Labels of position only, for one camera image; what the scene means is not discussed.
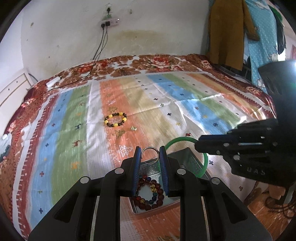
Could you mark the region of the blue polka dot curtain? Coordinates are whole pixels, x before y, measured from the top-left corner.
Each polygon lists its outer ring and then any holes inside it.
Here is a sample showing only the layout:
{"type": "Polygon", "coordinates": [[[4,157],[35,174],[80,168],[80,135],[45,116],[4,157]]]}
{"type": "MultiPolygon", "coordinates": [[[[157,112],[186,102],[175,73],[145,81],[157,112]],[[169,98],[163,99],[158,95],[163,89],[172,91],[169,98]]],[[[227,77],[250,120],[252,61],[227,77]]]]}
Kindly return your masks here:
{"type": "Polygon", "coordinates": [[[259,35],[259,41],[248,40],[251,82],[263,92],[267,92],[258,69],[278,60],[276,19],[266,1],[246,1],[246,4],[259,35]]]}

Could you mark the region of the white wall power strip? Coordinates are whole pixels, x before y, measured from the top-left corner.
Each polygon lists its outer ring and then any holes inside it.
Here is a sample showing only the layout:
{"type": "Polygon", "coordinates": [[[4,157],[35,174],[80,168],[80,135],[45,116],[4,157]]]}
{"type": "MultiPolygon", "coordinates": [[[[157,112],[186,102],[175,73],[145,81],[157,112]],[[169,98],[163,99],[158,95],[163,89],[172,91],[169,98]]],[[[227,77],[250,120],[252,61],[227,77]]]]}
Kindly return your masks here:
{"type": "Polygon", "coordinates": [[[105,27],[113,27],[115,25],[118,25],[119,23],[120,23],[120,19],[118,18],[101,21],[101,24],[104,24],[105,27]]]}

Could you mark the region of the white charger adapter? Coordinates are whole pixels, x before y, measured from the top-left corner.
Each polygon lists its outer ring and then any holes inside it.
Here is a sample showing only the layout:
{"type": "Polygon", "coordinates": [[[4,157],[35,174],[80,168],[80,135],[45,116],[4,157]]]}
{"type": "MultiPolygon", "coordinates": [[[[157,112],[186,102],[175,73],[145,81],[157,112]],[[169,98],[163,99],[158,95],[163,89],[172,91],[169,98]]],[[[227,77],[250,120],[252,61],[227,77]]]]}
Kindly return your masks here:
{"type": "Polygon", "coordinates": [[[46,86],[48,87],[48,88],[51,88],[52,86],[54,86],[57,82],[59,82],[61,80],[61,78],[60,77],[55,77],[55,78],[53,78],[52,80],[50,80],[49,82],[47,82],[46,83],[46,86]]]}

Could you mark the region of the brown hanging coat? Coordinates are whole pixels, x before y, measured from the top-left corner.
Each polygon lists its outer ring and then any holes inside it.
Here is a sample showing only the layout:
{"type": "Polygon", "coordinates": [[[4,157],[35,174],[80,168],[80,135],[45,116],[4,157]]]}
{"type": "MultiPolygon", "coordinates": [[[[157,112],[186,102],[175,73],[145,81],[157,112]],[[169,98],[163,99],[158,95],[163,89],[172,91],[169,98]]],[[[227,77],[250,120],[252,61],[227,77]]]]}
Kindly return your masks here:
{"type": "Polygon", "coordinates": [[[259,40],[246,2],[214,1],[209,16],[210,61],[242,70],[244,35],[251,40],[259,40]]]}

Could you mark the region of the white cabinet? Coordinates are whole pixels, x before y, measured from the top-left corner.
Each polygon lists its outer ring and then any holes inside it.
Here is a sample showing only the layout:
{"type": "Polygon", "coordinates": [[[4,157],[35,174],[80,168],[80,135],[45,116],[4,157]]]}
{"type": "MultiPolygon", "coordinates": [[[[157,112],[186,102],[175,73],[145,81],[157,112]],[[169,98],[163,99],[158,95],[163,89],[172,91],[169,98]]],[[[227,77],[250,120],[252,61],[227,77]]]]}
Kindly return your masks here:
{"type": "Polygon", "coordinates": [[[23,98],[28,90],[36,83],[32,80],[26,69],[18,71],[8,82],[8,85],[1,90],[1,135],[12,118],[13,114],[20,107],[23,98]]]}

